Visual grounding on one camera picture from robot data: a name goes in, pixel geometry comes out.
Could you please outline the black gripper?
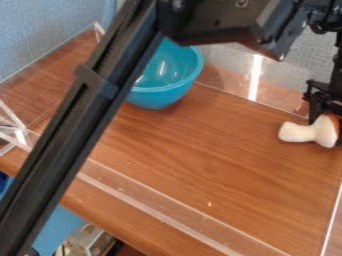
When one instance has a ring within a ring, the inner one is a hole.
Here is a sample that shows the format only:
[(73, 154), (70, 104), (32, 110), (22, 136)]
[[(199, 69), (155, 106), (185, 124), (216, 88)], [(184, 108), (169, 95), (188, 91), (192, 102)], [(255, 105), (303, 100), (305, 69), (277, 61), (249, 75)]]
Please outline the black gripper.
[(332, 113), (342, 116), (342, 39), (335, 42), (338, 48), (332, 57), (332, 72), (327, 83), (312, 79), (305, 81), (307, 89), (303, 100), (308, 103), (308, 123), (322, 114)]

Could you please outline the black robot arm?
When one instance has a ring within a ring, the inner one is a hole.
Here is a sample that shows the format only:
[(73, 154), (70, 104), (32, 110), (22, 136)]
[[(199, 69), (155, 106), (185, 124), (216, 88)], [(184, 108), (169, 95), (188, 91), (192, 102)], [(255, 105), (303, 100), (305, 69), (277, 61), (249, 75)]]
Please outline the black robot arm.
[(237, 43), (280, 61), (304, 30), (335, 35), (328, 82), (305, 81), (308, 120), (342, 117), (342, 0), (156, 0), (163, 34), (177, 44)]

